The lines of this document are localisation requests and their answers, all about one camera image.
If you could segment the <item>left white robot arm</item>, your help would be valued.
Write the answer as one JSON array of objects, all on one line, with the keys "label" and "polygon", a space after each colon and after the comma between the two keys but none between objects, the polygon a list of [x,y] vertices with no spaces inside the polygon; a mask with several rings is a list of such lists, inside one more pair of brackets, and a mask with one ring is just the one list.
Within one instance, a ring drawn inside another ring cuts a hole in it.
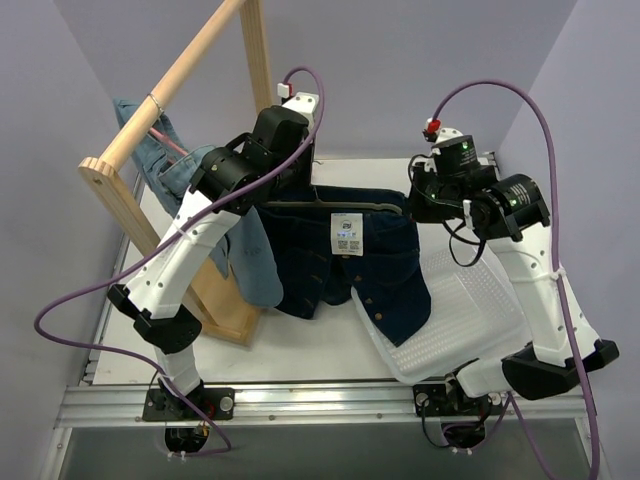
[{"label": "left white robot arm", "polygon": [[257,218],[271,194],[308,180],[319,114],[315,97],[294,96],[263,109],[250,132],[207,152],[188,178],[187,189],[165,248],[126,283],[110,286],[108,298],[153,346],[160,378],[169,391],[166,408],[179,419],[202,405],[193,343],[201,322],[183,297],[212,253],[224,257],[229,236]]}]

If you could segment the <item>grey metal hanger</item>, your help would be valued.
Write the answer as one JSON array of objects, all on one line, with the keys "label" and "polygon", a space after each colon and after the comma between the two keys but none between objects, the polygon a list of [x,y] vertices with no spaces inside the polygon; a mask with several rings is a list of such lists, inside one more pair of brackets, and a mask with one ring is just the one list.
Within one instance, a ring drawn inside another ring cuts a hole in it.
[{"label": "grey metal hanger", "polygon": [[387,212],[406,215],[406,197],[389,189],[371,189],[335,186],[312,186],[309,198],[281,198],[261,204],[262,208],[328,209],[332,212],[347,210]]}]

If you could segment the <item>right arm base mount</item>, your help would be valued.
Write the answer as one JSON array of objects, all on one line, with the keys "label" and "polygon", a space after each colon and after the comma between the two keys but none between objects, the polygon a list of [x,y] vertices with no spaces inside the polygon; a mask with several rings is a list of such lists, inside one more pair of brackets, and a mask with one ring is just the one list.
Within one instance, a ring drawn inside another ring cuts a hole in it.
[{"label": "right arm base mount", "polygon": [[471,454],[489,439],[488,420],[504,416],[499,394],[471,398],[456,380],[416,384],[412,393],[422,433],[438,450]]}]

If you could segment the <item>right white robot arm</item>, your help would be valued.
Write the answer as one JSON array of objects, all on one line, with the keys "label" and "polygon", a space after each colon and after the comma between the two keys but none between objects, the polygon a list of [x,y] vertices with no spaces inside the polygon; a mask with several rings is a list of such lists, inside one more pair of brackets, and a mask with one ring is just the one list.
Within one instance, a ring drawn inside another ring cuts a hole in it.
[{"label": "right white robot arm", "polygon": [[499,178],[479,162],[470,135],[447,128],[427,133],[431,152],[409,165],[409,211],[414,221],[443,224],[459,219],[506,271],[527,320],[531,341],[501,359],[474,359],[444,388],[444,400],[464,413],[481,396],[512,390],[527,400],[568,392],[578,370],[600,370],[619,355],[583,314],[568,279],[551,260],[550,212],[530,177]]}]

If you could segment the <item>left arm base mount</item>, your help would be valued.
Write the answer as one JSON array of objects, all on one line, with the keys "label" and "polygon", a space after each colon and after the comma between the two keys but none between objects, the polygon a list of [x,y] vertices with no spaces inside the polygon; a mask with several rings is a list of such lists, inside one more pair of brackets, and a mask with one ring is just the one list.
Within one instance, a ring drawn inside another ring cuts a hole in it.
[{"label": "left arm base mount", "polygon": [[[213,421],[231,420],[235,393],[229,387],[211,387],[201,383],[186,398]],[[196,454],[203,451],[211,426],[182,399],[174,396],[161,382],[147,390],[142,420],[152,423],[198,421],[196,427],[166,427],[165,446],[172,453]]]}]

